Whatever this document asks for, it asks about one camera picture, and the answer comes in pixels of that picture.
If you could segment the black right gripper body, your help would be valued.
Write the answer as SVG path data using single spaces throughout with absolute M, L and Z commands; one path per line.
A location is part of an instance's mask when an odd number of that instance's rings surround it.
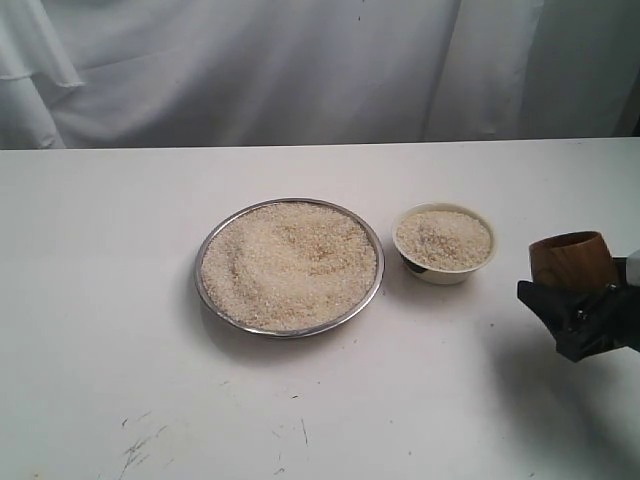
M 626 283 L 624 273 L 625 258 L 614 260 L 619 273 L 623 275 L 619 286 L 609 285 L 595 301 L 595 314 L 603 320 L 605 335 L 588 345 L 568 345 L 558 343 L 556 351 L 572 362 L 579 362 L 591 356 L 611 352 L 621 348 L 639 350 L 639 287 Z

